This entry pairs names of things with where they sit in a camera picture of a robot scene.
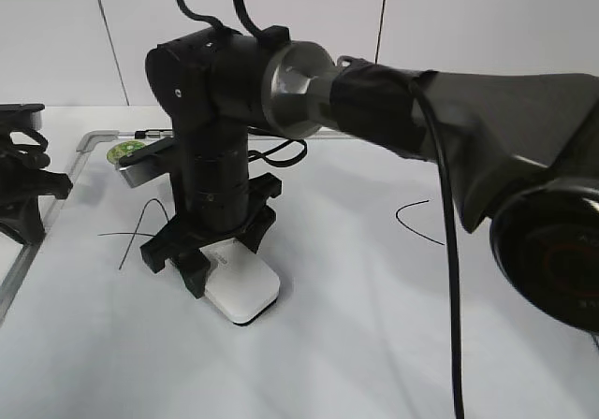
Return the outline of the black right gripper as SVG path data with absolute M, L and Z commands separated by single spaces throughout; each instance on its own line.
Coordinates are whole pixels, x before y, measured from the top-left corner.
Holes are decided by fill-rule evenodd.
M 142 260 L 159 272 L 170 258 L 193 297 L 203 297 L 211 262 L 200 250 L 208 245 L 237 239 L 257 253 L 266 232 L 276 221 L 267 201 L 282 193 L 282 182 L 270 173 L 243 181 L 231 190 L 202 194 L 189 211 L 177 212 L 140 247 Z

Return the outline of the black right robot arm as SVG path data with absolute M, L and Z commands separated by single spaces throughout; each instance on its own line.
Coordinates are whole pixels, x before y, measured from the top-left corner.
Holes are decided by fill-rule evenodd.
M 150 50 L 146 77 L 172 124 L 174 218 L 145 263 L 175 260 L 201 296 L 201 249 L 237 238 L 256 249 L 274 221 L 273 176 L 248 174 L 251 130 L 292 141 L 321 127 L 435 163 L 446 222 L 490 219 L 493 257 L 550 317 L 598 329 L 598 78 L 408 71 L 288 36 L 208 28 Z

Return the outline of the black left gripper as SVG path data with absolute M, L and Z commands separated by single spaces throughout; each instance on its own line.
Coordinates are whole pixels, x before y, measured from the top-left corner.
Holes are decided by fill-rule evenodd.
M 65 200 L 73 183 L 67 174 L 46 169 L 48 141 L 36 131 L 24 134 L 34 143 L 19 144 L 10 132 L 1 133 L 1 232 L 21 245 L 34 245 L 46 235 L 38 199 Z

